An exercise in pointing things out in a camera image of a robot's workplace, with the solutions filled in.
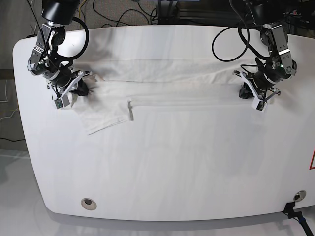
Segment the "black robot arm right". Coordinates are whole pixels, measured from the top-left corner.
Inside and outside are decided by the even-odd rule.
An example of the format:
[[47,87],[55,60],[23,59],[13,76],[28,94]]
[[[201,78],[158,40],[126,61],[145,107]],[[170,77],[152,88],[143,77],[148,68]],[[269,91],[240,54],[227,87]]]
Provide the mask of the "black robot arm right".
[[[66,89],[78,78],[78,72],[72,72],[70,67],[74,60],[85,52],[89,43],[89,30],[86,24],[75,13],[79,7],[79,0],[44,0],[41,16],[46,20],[39,29],[37,41],[28,60],[28,71],[33,75],[42,75],[50,81],[53,93],[61,97],[58,89]],[[66,57],[58,54],[59,46],[66,37],[65,26],[72,22],[79,23],[85,32],[83,48],[74,56]]]

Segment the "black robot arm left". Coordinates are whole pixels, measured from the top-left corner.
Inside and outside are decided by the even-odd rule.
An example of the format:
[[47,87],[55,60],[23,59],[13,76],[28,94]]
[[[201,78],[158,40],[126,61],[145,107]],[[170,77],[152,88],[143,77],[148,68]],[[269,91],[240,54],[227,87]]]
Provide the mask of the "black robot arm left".
[[297,64],[291,57],[288,47],[288,36],[281,21],[284,20],[284,8],[279,0],[245,0],[244,4],[247,14],[251,15],[253,23],[258,27],[261,42],[268,48],[269,56],[260,54],[250,44],[249,23],[237,10],[233,1],[229,1],[230,7],[240,18],[238,23],[238,34],[245,44],[244,51],[233,59],[216,59],[222,62],[232,62],[243,56],[246,50],[251,50],[256,56],[254,65],[258,71],[255,73],[246,72],[245,82],[243,83],[239,97],[249,99],[254,97],[256,92],[258,97],[266,101],[266,94],[271,91],[279,95],[274,85],[282,80],[286,80],[296,74]]

